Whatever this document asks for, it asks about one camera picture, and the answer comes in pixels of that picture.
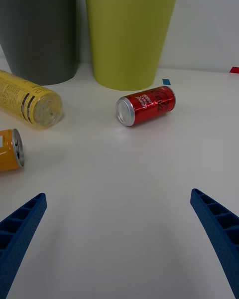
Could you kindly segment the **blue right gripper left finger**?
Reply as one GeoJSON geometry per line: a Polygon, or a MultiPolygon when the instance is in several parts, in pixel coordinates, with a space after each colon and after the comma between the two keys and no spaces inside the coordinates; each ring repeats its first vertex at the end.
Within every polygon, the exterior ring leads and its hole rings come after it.
{"type": "Polygon", "coordinates": [[[5,299],[47,209],[40,193],[0,223],[0,298],[5,299]]]}

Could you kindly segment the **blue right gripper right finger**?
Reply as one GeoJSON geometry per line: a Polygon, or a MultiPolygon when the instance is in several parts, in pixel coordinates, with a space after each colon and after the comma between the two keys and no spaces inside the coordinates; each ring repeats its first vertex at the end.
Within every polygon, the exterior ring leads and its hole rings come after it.
{"type": "Polygon", "coordinates": [[[216,252],[235,298],[239,298],[239,217],[198,189],[190,204],[216,252]]]}

